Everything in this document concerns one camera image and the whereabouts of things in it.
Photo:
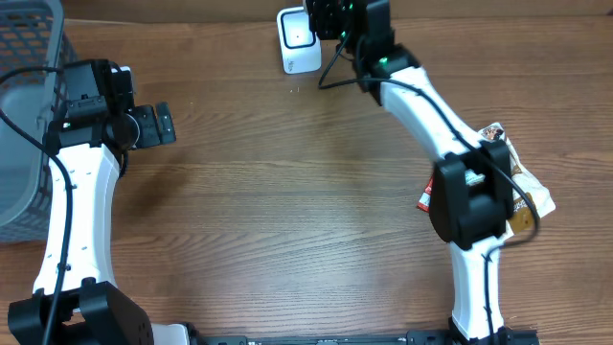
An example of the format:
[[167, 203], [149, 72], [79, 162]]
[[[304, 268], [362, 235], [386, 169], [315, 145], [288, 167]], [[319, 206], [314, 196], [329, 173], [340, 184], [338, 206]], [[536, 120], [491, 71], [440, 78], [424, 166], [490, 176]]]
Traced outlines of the red snack bar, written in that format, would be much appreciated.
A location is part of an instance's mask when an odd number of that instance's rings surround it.
[[430, 178], [428, 181], [428, 184], [426, 185], [418, 203], [417, 203], [417, 208], [422, 210], [425, 213], [429, 212], [429, 206], [430, 206], [430, 201], [431, 201], [431, 193], [432, 193], [432, 185], [433, 185], [433, 178]]

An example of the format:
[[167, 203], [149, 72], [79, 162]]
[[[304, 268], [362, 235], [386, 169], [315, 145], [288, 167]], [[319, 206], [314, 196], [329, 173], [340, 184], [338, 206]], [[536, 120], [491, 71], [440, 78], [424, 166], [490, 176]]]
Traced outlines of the brown white snack bag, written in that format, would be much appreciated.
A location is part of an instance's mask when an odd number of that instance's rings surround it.
[[[510, 152], [512, 180], [530, 199], [541, 218], [551, 214], [556, 209], [556, 205], [550, 191], [520, 162], [519, 154], [501, 124], [492, 123], [480, 129], [479, 133], [488, 141], [501, 140], [507, 145]], [[512, 191], [512, 195], [513, 217], [506, 222], [507, 231], [504, 235], [506, 239], [534, 226], [532, 213], [526, 201], [517, 191]]]

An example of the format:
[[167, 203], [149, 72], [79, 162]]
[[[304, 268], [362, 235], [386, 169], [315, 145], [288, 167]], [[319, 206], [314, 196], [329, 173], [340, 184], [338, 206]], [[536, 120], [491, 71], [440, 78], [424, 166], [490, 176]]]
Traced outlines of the teal wet wipes pack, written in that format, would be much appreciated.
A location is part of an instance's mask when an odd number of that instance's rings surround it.
[[482, 173], [476, 173], [473, 170], [465, 171], [465, 184], [469, 187], [475, 186], [484, 182], [486, 177]]

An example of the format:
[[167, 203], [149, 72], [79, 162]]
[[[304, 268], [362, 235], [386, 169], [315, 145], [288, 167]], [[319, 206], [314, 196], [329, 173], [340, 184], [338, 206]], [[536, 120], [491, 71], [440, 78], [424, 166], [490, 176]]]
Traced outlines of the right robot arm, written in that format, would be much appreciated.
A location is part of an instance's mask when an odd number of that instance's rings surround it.
[[510, 153], [467, 126], [433, 87], [419, 60], [395, 41], [387, 1], [306, 0], [309, 28], [339, 39], [354, 83], [414, 136], [433, 163], [429, 217], [449, 245], [454, 307], [448, 340], [511, 344], [498, 304], [498, 247], [513, 214]]

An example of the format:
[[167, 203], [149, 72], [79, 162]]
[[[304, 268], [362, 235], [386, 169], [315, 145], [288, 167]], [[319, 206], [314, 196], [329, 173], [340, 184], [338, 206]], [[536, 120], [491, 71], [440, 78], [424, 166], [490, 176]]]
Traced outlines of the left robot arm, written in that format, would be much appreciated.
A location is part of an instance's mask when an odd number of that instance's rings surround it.
[[49, 158], [51, 215], [44, 259], [30, 298], [9, 306], [21, 344], [187, 344], [182, 324], [154, 324], [116, 286], [111, 212], [127, 154], [175, 142], [169, 107], [137, 106], [126, 67], [90, 59], [57, 69], [68, 98], [41, 141], [7, 115], [4, 123]]

